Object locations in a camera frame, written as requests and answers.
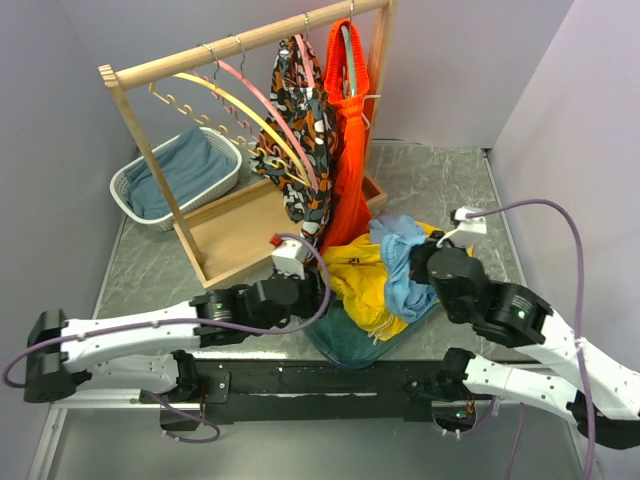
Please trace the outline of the light blue shorts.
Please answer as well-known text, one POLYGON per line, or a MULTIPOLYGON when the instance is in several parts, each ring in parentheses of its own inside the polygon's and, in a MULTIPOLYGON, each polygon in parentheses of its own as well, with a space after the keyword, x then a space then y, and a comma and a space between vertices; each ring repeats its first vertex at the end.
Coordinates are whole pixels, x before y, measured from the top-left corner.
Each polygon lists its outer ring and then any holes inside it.
POLYGON ((408 324, 421 320, 437 300, 433 287, 410 278, 410 253, 428 239, 425 227, 408 215, 384 214, 369 222, 369 237, 387 270, 387 309, 408 324))

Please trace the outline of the yellow hanger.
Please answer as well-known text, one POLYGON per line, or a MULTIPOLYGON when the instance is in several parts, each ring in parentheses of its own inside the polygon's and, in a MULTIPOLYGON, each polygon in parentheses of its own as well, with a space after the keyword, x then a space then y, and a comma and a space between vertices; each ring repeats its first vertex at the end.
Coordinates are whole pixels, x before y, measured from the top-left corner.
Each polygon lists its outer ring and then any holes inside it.
POLYGON ((173 106, 182 115, 190 117, 199 126, 211 128, 217 133, 226 136, 233 144, 243 146, 252 155, 262 155, 269 166, 282 168, 289 178, 302 183, 304 186, 318 190, 316 174, 299 140, 289 128, 287 122, 282 118, 278 118, 278 112, 268 100, 265 100, 264 103, 271 113, 271 118, 280 126, 278 131, 244 102, 209 80, 188 73, 178 73, 173 75, 173 78, 185 80, 207 89, 217 100, 223 103, 227 113, 243 129, 249 132, 250 136, 255 140, 255 146, 251 147, 250 142, 242 136, 231 137, 228 128, 222 124, 214 127, 207 115, 197 114, 193 107, 187 103, 180 104, 174 95, 161 94, 156 89, 156 81, 149 83, 149 93, 164 104, 173 106))

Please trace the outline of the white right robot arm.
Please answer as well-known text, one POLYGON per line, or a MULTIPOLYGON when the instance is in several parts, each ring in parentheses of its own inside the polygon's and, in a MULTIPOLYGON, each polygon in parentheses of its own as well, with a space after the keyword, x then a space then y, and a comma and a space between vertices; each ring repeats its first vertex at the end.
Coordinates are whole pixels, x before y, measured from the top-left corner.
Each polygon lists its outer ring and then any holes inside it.
POLYGON ((491 395, 553 413, 588 433, 587 405, 594 405, 595 442, 614 449, 639 444, 639 374, 574 330, 530 289, 494 281, 465 250, 435 240, 409 254, 409 277, 435 289, 448 319, 469 324, 493 343, 526 355, 549 374, 521 370, 462 348, 450 348, 429 379, 414 392, 441 401, 491 395))

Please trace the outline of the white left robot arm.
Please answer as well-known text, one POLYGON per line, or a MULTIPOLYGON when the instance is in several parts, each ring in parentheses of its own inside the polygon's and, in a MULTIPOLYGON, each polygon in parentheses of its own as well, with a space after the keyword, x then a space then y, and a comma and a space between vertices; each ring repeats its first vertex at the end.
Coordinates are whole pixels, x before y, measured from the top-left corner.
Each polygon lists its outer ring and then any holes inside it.
POLYGON ((314 323, 330 300, 323 275, 311 269, 302 278, 275 273, 252 285, 111 319, 46 311, 28 336, 23 399, 51 403, 80 390, 136 389, 188 401, 204 383, 193 351, 286 333, 293 317, 314 323))

